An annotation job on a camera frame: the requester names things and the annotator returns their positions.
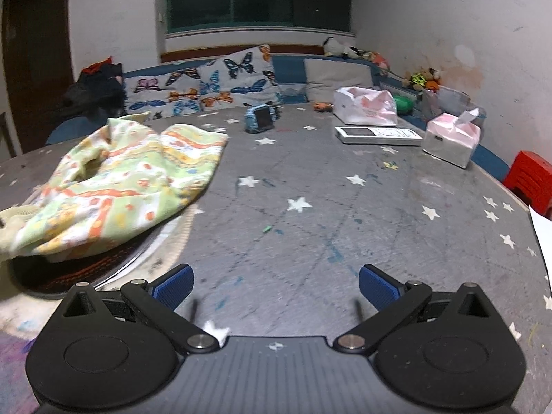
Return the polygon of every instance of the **white logo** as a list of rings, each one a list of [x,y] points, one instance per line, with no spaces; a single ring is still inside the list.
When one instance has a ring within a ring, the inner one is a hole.
[[[281,342],[272,342],[268,345],[268,348],[274,352],[277,352],[278,350],[282,350],[285,347]]]

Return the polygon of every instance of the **white remote control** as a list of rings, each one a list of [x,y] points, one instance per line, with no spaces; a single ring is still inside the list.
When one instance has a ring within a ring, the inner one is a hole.
[[[345,144],[418,146],[422,143],[416,132],[399,127],[338,126],[336,135]]]

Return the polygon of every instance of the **table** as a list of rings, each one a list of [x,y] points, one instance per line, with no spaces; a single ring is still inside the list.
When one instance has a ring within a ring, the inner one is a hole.
[[[258,135],[243,131],[243,115],[233,108],[146,123],[158,132],[178,122],[219,127],[231,137],[181,254],[195,287],[179,314],[190,318],[196,307],[198,325],[212,320],[235,335],[333,341],[375,313],[358,291],[365,263],[438,291],[477,282],[521,334],[528,371],[514,407],[543,412],[552,395],[550,287],[515,196],[474,164],[462,170],[419,147],[343,145],[333,133],[339,120],[308,105],[284,106],[277,128]],[[76,143],[1,164],[1,208],[21,203]],[[0,412],[34,406],[24,345],[0,335]]]

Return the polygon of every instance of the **butterfly print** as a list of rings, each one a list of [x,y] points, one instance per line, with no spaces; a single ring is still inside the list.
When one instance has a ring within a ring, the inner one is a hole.
[[[210,82],[205,83],[203,81],[200,81],[199,94],[206,95],[207,93],[218,93],[220,91],[219,76],[220,76],[220,73],[217,70],[209,78]]]
[[[171,73],[169,78],[167,79],[167,82],[165,82],[165,85],[174,84],[183,74],[193,79],[200,79],[197,68],[186,68],[182,70],[176,70]]]
[[[212,98],[211,97],[203,98],[201,102],[203,103],[203,105],[205,105],[205,107],[213,107],[217,102],[232,103],[234,102],[234,98],[230,96],[229,91],[223,91],[219,95],[214,96]]]
[[[199,108],[199,104],[190,99],[186,99],[184,101],[178,101],[175,103],[175,107],[173,108],[173,115],[182,115],[185,109],[192,109],[194,112],[199,112],[201,109]]]
[[[169,102],[175,102],[181,99],[197,99],[198,91],[195,89],[189,89],[188,93],[179,93],[177,91],[171,91],[169,93]]]
[[[152,106],[152,107],[160,107],[164,106],[166,102],[160,101],[160,100],[153,100],[153,101],[137,101],[134,104],[131,104],[129,106],[129,110],[137,110],[142,109],[143,107]]]
[[[138,81],[138,84],[136,85],[136,87],[134,87],[134,93],[140,93],[141,91],[144,91],[144,90],[158,90],[158,91],[160,91],[161,89],[159,88],[159,80],[156,79],[156,78],[140,79]]]
[[[228,69],[228,74],[230,75],[230,79],[236,79],[238,76],[238,72],[240,69],[243,71],[246,71],[247,73],[255,73],[255,69],[253,68],[253,65],[251,65],[251,58],[253,56],[253,53],[249,51],[245,56],[244,59],[242,59],[241,64],[235,63],[232,59],[224,59],[224,65]]]
[[[251,87],[234,87],[232,90],[230,90],[230,92],[241,93],[242,95],[246,95],[247,93],[260,93],[263,91],[264,84],[266,83],[266,79],[259,79]]]
[[[259,49],[263,55],[264,62],[270,62],[270,47],[268,45],[261,45]]]
[[[278,83],[276,82],[276,75],[274,74],[274,71],[265,70],[265,71],[263,71],[263,74],[264,74],[268,79],[270,79],[270,83],[271,83],[272,85],[278,85]]]

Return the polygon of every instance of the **brown door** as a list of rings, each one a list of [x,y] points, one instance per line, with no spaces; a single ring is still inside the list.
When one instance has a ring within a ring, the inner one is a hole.
[[[67,0],[4,0],[4,72],[23,152],[44,146],[73,83]]]

